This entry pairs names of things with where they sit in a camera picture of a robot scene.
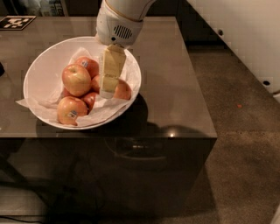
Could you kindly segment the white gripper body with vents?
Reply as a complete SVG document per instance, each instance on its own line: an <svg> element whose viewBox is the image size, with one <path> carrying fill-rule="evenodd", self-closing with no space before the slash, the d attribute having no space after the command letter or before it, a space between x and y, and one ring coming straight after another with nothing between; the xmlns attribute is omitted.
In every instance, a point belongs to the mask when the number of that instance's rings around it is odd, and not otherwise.
<svg viewBox="0 0 280 224"><path fill-rule="evenodd" d="M124 48L132 46L142 30L142 21L131 21L103 5L98 13L96 31L99 40L106 46L111 44Z"/></svg>

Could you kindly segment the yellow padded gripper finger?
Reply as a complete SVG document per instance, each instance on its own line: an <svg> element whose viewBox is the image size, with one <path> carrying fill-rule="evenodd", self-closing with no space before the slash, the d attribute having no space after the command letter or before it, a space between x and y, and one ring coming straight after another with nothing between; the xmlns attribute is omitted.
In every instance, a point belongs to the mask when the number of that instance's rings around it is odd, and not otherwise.
<svg viewBox="0 0 280 224"><path fill-rule="evenodd" d="M99 86L102 98L111 99L114 96L125 60L126 54L120 45L109 45L102 51L99 58Z"/></svg>

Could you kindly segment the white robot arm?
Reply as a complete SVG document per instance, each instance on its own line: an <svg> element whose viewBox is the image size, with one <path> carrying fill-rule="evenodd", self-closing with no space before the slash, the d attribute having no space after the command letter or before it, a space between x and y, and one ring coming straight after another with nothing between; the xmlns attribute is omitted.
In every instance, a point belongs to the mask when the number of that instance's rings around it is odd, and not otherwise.
<svg viewBox="0 0 280 224"><path fill-rule="evenodd" d="M132 46L157 0L102 0L96 31L104 45ZM280 102L280 0L184 0Z"/></svg>

